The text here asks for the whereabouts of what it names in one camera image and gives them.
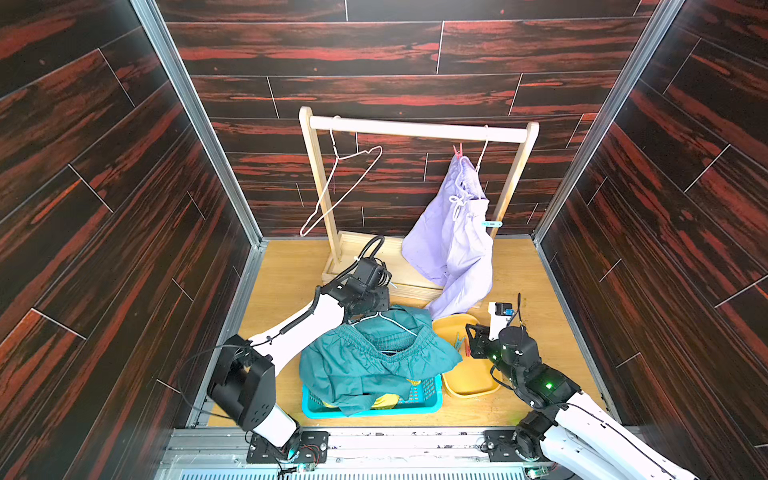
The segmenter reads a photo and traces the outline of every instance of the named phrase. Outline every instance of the blue basket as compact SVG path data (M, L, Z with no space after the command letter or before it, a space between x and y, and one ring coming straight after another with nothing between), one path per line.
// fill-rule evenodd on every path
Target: blue basket
M394 408L387 410L368 410L356 413L353 417L378 417L383 415L415 415L417 413L435 413L442 407L442 380L440 375L434 379L422 380L411 387L407 399L400 397ZM329 409L323 402L312 394L306 385L301 401L301 408L307 418L314 420L344 419L339 409Z

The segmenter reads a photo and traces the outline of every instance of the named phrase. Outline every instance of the yellow plastic tray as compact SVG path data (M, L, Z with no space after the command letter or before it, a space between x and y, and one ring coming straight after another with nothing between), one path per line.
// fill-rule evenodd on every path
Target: yellow plastic tray
M435 320L432 328L435 333L453 345L456 341L456 333L459 339L467 335L465 325L471 323L477 325L478 320L468 313L447 316ZM442 374L442 381L448 394L459 399L471 399L488 395L499 389L499 384L491 378L491 366L488 359L473 359L466 353L467 340L465 339L459 353L464 359L453 370Z

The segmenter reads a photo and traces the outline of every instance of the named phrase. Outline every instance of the wooden clothes rack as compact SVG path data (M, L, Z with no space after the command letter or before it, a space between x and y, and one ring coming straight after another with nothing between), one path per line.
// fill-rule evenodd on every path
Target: wooden clothes rack
M331 130L357 132L364 134L399 135L403 137L427 137L445 138L446 140L463 141L496 141L508 144L520 144L515 161L509 169L507 180L502 190L502 196L496 204L496 209L491 220L503 221L507 212L509 201L518 186L523 168L528 162L534 142L538 136L538 123L528 122L526 128L499 128L499 127L475 127L470 125L450 124L421 124L403 121L361 120L356 118L332 118L312 115L312 109L301 107L299 122L306 144L306 151L310 157L312 175L315 177L317 194L320 195L320 208L323 214L331 208L330 195L326 191L326 173L323 166L323 157L320 154L320 145L317 139L318 130ZM339 272L343 266L350 265L360 250L373 235L354 232L339 232L336 228L336 220L333 212L329 212L324 218L328 241L331 246L331 254L323 270L323 282L327 283ZM496 236L498 228L490 228L491 238ZM395 290L393 295L415 298L419 300L433 300L440 296L442 287L430 282L413 268L402 256L402 239L387 237L381 250L376 254L378 258L386 262L387 270L392 273L392 282Z

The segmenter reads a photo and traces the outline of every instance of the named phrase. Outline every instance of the metal bracket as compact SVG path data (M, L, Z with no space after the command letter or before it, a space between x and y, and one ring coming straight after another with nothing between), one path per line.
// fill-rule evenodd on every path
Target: metal bracket
M483 432L485 442L481 450L488 453L488 459L493 462L520 462L520 455L515 451L513 443L515 430L486 430Z
M325 463L328 459L328 437L328 432L302 432L299 453L290 463ZM246 462L251 464L277 463L273 451L274 447L266 439L254 434L250 441Z

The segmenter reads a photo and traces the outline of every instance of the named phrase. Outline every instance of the wire hanger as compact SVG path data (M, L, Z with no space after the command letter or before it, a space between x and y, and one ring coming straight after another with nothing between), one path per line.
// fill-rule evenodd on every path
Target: wire hanger
M480 158L478 158L478 166L475 167L476 172L480 172L480 163L482 162L482 156L485 155L485 149L488 147L488 125L485 125L485 145L482 147L482 152L480 152ZM456 154L459 158L464 156L464 144L458 144L458 150L456 150L456 146L453 146L453 153Z
M482 156L485 155L485 149L488 147L488 125L485 125L485 145L482 147L482 152L480 152L480 158L478 158L478 166L475 167L475 171L480 173L480 162L482 162Z
M333 118L341 118L341 117L339 115L335 115ZM331 121L331 129L329 130L329 132L331 134L331 143L333 144L333 155L336 157L336 161L333 162L333 168L331 168L331 173L328 176L328 180L326 180L326 186L323 188L323 192L317 197L317 203L315 204L315 211L313 211L312 214L309 216L309 218L306 219L306 222L304 222L304 225L302 225L301 229L299 230L299 235L301 237L306 237L307 234L309 234L309 232L311 232L314 227L317 227L317 224L320 223L323 220L323 218L327 217L328 214L330 214L333 211L334 208L336 208L340 203L342 203L342 201L346 198L347 195L349 195L352 192L352 190L355 190L355 187L357 187L357 185L360 182L362 182L362 179L366 177L368 172L371 171L373 166L376 165L376 162L379 161L379 159L381 158L382 154L384 153L384 149L382 148L382 146L381 145L376 145L375 147L370 148L368 150L358 151L356 154L347 155L345 157L339 157L339 151L336 149L336 139L333 137L333 121ZM362 175L360 175L360 178L357 179L357 182L355 182L354 185L352 185L352 188L347 190L346 193L344 193L344 195L342 195L341 198L339 198L339 200L336 203L334 203L331 206L331 208L328 209L327 212L325 212L320 218L318 218L317 221L315 221L315 223L313 223L312 226L305 232L304 229L306 228L306 225L310 221L312 221L312 217L317 215L317 211L320 209L320 202L323 201L323 197L325 196L326 192L328 191L328 186L331 183L331 179L333 178L333 174L336 172L336 167L339 165L339 161L347 160L347 159L352 158L352 157L357 157L358 155L361 155L361 154L371 154L377 148L379 149L379 155L376 156L376 159L373 161L373 163L371 163L368 166L366 171L364 171L362 173Z
M419 336L419 335L417 335L416 333L414 333L414 332L410 331L409 329L406 329L404 326L400 325L400 324L399 324L399 323L397 323L395 320L393 320L393 319L391 319L391 318L389 318L389 317L387 317L387 316L384 316L384 315L382 315L382 313L381 313L381 312L376 312L376 314L375 314L375 315L367 316L366 318L362 318L362 319L360 319L360 320L358 320L358 321L354 322L354 324L353 324L353 327L357 328L357 327L356 327L356 325L357 325L358 323L362 322L363 320L368 320L368 319L372 319L372 318L376 318L376 317L381 317L381 318L383 318L384 320L388 320L389 322L392 322L392 323L394 323L395 325L397 325L397 326L399 326L400 328L404 329L406 332L410 333L410 334L411 334L411 335L413 335L413 336Z

